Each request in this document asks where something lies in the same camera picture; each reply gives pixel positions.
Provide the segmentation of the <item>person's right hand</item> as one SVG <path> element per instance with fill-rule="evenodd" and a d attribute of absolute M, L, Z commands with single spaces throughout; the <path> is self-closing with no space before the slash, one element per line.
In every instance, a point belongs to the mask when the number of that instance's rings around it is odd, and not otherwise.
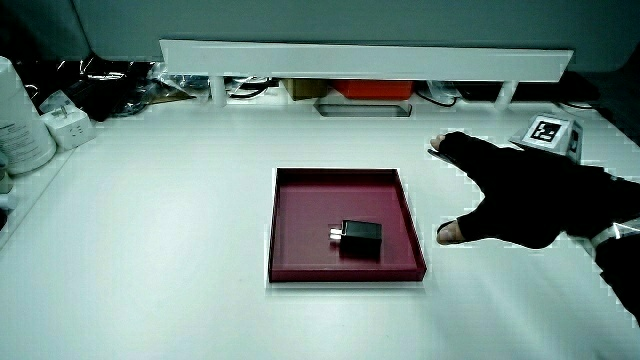
<path fill-rule="evenodd" d="M 431 154 L 460 169 L 484 196 L 438 228 L 438 243 L 495 238 L 541 249 L 560 233 L 597 242 L 637 234 L 638 183 L 580 164 L 581 135 L 576 120 L 539 114 L 509 147 L 460 131 L 432 139 Z"/>

